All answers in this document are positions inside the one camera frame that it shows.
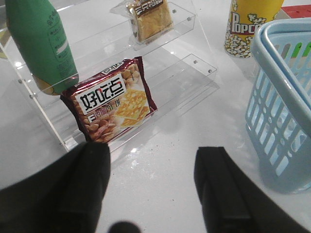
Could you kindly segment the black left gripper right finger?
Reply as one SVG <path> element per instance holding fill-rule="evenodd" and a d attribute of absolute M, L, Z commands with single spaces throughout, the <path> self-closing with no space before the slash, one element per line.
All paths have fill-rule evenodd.
<path fill-rule="evenodd" d="M 306 233 L 234 163 L 223 147 L 199 147 L 194 182 L 209 233 Z"/>

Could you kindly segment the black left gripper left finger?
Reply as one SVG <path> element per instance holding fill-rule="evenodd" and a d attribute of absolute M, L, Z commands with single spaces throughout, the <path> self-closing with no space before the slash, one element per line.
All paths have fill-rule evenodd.
<path fill-rule="evenodd" d="M 84 142 L 0 192 L 3 233 L 93 233 L 110 178 L 106 143 Z"/>

